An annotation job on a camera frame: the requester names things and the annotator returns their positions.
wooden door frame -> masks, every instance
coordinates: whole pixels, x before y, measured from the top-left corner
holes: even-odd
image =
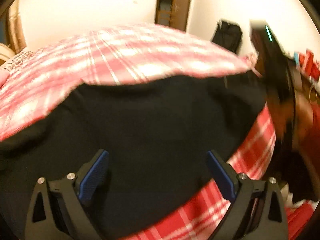
[[[189,4],[188,4],[188,11],[187,11],[187,20],[186,20],[186,25],[184,26],[184,31],[187,30],[187,25],[188,25],[188,20],[189,20],[189,13],[190,13],[190,4],[191,4],[191,0],[189,0]]]
[[[159,8],[159,5],[160,5],[160,0],[157,0],[157,3],[156,3],[156,13],[155,13],[155,23],[158,22],[158,8]]]

red plaid fabric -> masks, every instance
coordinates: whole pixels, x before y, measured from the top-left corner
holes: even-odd
[[[44,118],[78,85],[121,85],[185,74],[197,78],[250,69],[209,41],[159,25],[117,26],[51,44],[25,59],[0,89],[0,141]],[[276,135],[265,107],[229,163],[259,179]],[[207,239],[229,207],[214,181],[169,216],[127,239]]]
[[[286,208],[285,211],[288,219],[289,240],[295,240],[313,215],[312,205],[306,202],[297,209]]]

black fabric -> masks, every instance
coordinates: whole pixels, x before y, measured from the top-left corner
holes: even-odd
[[[237,53],[242,39],[242,30],[239,25],[221,21],[212,38],[212,42]]]
[[[37,179],[76,172],[103,148],[110,166],[87,210],[92,220],[107,239],[158,222],[209,181],[209,149],[226,161],[245,139],[265,105],[259,84],[248,72],[79,86],[46,118],[0,143],[2,216],[23,239]]]
[[[0,215],[0,239],[1,240],[19,240],[9,228],[3,217]]]
[[[275,177],[278,181],[289,184],[289,190],[293,193],[293,203],[304,199],[319,200],[303,158],[298,152],[283,149],[280,141],[276,141],[272,159],[263,179],[266,180],[269,177]]]

wooden furniture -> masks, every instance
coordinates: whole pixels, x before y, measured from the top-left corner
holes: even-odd
[[[12,49],[0,43],[0,66],[15,55]]]

black device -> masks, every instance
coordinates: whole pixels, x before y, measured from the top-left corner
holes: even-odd
[[[104,239],[85,208],[106,177],[108,156],[107,151],[99,150],[77,173],[56,181],[38,179],[28,209],[25,240]],[[231,203],[210,240],[288,239],[282,196],[274,178],[260,181],[237,174],[213,150],[207,153],[207,166]]]
[[[263,80],[267,91],[277,97],[280,103],[292,101],[293,118],[287,121],[286,133],[282,141],[283,151],[291,151],[292,138],[296,123],[296,101],[292,69],[289,59],[283,54],[281,47],[268,23],[251,21],[250,39],[259,54],[258,60],[264,68]]]

